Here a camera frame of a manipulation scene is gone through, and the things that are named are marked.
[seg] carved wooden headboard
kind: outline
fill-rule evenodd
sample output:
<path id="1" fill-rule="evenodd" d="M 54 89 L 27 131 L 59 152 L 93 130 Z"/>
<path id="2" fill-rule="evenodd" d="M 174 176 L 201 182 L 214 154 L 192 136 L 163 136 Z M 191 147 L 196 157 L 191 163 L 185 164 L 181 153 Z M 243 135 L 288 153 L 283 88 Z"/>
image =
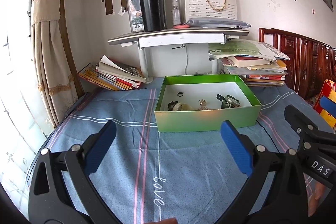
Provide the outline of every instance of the carved wooden headboard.
<path id="1" fill-rule="evenodd" d="M 336 48 L 297 33 L 259 28 L 260 42 L 265 35 L 272 35 L 273 46 L 290 57 L 285 83 L 303 99 L 318 94 L 325 79 L 336 80 Z"/>

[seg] black thermos bottle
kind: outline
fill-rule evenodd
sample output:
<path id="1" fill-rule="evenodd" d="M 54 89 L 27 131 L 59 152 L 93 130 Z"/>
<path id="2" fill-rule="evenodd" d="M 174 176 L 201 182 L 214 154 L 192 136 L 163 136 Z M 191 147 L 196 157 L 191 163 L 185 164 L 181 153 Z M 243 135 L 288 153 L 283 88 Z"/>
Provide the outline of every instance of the black thermos bottle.
<path id="1" fill-rule="evenodd" d="M 140 0 L 140 7 L 145 32 L 165 29 L 164 0 Z"/>

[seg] desk shelf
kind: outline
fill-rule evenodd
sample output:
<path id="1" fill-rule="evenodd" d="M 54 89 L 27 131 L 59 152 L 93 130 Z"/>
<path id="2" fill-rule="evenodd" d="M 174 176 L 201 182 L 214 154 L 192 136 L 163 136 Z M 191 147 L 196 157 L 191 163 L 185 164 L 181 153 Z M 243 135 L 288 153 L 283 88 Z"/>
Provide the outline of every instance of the desk shelf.
<path id="1" fill-rule="evenodd" d="M 138 44 L 140 68 L 143 75 L 149 79 L 147 62 L 144 49 L 146 47 L 190 44 L 190 43 L 222 43 L 228 38 L 247 36 L 246 29 L 232 28 L 184 28 L 166 29 L 157 32 L 128 33 L 108 40 L 109 45 L 121 45 L 122 47 Z M 218 61 L 212 61 L 212 73 L 216 74 Z"/>

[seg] cardboard box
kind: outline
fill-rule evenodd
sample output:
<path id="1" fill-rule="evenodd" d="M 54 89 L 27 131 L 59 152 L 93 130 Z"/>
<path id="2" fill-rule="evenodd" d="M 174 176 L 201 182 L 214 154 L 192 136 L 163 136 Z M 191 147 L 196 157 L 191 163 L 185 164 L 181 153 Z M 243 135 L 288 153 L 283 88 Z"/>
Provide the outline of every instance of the cardboard box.
<path id="1" fill-rule="evenodd" d="M 217 94 L 235 97 L 241 107 L 220 109 Z M 198 109 L 201 99 L 211 110 L 168 111 L 171 101 Z M 238 75 L 185 75 L 164 78 L 154 114 L 160 132 L 194 132 L 219 130 L 225 120 L 235 128 L 253 126 L 260 109 L 261 103 Z"/>

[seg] electrical cable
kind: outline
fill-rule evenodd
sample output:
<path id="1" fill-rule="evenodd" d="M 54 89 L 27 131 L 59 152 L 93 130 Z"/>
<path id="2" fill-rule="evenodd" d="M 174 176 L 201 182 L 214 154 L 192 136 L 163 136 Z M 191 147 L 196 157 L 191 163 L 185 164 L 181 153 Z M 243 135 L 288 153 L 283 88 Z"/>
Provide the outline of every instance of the electrical cable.
<path id="1" fill-rule="evenodd" d="M 188 55 L 187 45 L 185 45 L 185 53 L 187 55 L 187 64 L 185 65 L 184 73 L 187 75 L 187 67 L 188 67 L 188 61 L 189 61 L 189 55 Z"/>
<path id="2" fill-rule="evenodd" d="M 270 134 L 268 134 L 266 128 L 264 128 L 260 122 L 257 121 L 257 123 L 265 130 L 266 134 L 269 136 L 269 138 L 271 139 L 272 143 L 274 144 L 275 148 L 277 149 L 277 151 L 280 153 L 279 149 L 277 148 L 277 146 L 275 145 L 275 142 L 273 141 L 272 137 L 270 136 Z"/>

